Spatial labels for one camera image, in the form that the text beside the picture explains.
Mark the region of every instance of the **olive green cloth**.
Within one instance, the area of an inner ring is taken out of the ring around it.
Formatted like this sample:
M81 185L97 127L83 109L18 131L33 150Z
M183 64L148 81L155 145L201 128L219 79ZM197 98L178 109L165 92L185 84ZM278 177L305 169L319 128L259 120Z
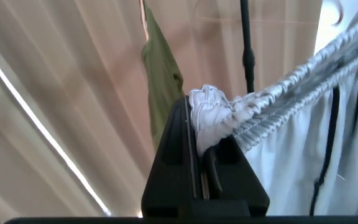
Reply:
M142 60L149 80L150 125L157 150L171 106L184 96L183 78L152 11L144 3L149 41L142 50Z

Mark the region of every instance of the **ceiling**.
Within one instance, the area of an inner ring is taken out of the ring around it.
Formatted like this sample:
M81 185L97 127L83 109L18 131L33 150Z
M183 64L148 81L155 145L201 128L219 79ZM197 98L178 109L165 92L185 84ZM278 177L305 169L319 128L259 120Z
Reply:
M185 93L246 94L239 1L147 2ZM256 90L313 55L320 9L249 1ZM155 154L144 43L139 0L0 0L0 222L138 214Z

